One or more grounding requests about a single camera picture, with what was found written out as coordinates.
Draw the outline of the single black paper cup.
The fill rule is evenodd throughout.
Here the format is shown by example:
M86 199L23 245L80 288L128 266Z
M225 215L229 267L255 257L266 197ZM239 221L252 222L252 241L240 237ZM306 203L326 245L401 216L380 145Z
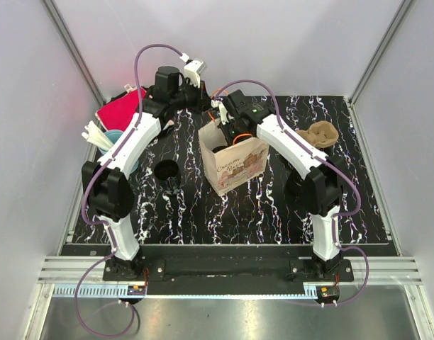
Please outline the single black paper cup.
M220 152L220 151L222 151L222 150L224 150L226 148L228 148L227 145L217 146L217 147L215 147L215 148L212 149L212 152L215 154L215 153L218 153L218 152Z

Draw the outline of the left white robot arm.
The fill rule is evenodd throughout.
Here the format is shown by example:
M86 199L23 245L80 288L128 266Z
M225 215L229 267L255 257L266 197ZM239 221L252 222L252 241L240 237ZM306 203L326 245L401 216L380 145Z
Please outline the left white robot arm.
M98 161L82 166L83 210L96 213L104 227L111 250L106 267L111 273L134 281L144 274L142 251L133 233L130 213L135 196L128 182L131 169L147 145L157 137L180 110L202 113L211 107L206 85L201 80L205 62L193 59L184 69L159 67L150 86L116 144Z

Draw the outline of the black cup stack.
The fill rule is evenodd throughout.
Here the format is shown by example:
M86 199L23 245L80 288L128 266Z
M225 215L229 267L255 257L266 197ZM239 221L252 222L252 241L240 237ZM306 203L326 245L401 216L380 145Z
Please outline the black cup stack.
M181 184L179 165L174 160L164 159L159 161L154 168L154 176L157 184L166 191L174 191Z
M293 168L286 182L286 188L290 193L295 195L300 194L301 188L304 180L302 179L300 173Z

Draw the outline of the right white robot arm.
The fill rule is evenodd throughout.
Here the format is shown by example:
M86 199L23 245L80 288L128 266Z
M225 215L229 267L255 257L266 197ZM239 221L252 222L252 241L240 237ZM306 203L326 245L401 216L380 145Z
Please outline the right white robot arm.
M218 127L229 145L248 134L266 142L291 164L290 186L299 196L299 204L311 214L313 228L312 260L305 273L321 281L331 279L343 260L337 237L343 180L326 165L337 166L336 159L328 160L325 152L294 132L277 108L267 102L253 103L240 90L212 100L212 106L218 109Z

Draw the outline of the cream bear paper bag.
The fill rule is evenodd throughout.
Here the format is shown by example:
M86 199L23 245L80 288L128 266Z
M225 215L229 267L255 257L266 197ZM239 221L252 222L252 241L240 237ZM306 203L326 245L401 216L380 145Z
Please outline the cream bear paper bag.
M220 130L218 109L208 111L211 122L199 130L199 146L204 175L213 190L223 196L248 180L263 174L267 164L269 145L256 137L250 137L235 145L228 145ZM213 153L212 149L227 145L228 148Z

